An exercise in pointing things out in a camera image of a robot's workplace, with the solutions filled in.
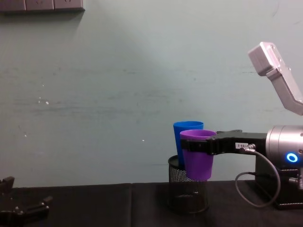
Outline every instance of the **blue cup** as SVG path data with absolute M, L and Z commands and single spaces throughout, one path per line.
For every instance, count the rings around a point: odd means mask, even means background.
M 204 127 L 203 122 L 190 121 L 190 122 L 174 123 L 174 132 L 175 132 L 178 160 L 180 165 L 184 165 L 184 158 L 183 158 L 183 152 L 182 152 L 181 141 L 180 141 L 180 132 L 190 129 L 203 129 L 203 127 Z

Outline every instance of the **cable connector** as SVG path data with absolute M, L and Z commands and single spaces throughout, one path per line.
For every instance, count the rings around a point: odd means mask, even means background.
M 303 168 L 299 169 L 298 188 L 299 188 L 300 191 L 303 191 Z
M 256 152 L 256 145 L 255 144 L 249 144 L 246 147 L 240 148 L 240 154 L 254 155 L 255 152 Z
M 298 185 L 298 179 L 297 179 L 297 178 L 294 178 L 294 177 L 288 178 L 288 182 L 289 182 L 290 184 Z

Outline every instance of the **purple cup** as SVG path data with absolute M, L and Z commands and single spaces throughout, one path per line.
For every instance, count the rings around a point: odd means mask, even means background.
M 215 136 L 216 132 L 209 130 L 192 129 L 180 132 L 183 140 L 205 140 Z M 207 181 L 212 176 L 214 156 L 202 152 L 183 149 L 186 175 L 194 181 Z

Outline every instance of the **plastic cup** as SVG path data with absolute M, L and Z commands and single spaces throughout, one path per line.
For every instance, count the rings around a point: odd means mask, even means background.
M 186 130 L 180 133 L 184 140 L 205 140 L 215 136 L 216 132 L 209 130 Z M 212 176 L 212 155 L 183 149 L 187 177 L 194 181 L 207 181 Z
M 204 127 L 203 122 L 188 121 L 188 122 L 174 123 L 177 154 L 178 154 L 178 160 L 180 165 L 184 165 L 184 158 L 183 158 L 183 152 L 182 152 L 181 141 L 180 141 L 180 132 L 190 129 L 203 129 L 203 127 Z

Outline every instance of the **blue led ring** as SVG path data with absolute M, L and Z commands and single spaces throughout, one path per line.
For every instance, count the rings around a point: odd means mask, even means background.
M 294 153 L 289 153 L 287 156 L 286 156 L 287 160 L 290 161 L 290 162 L 297 162 L 298 161 L 298 156 L 295 155 Z

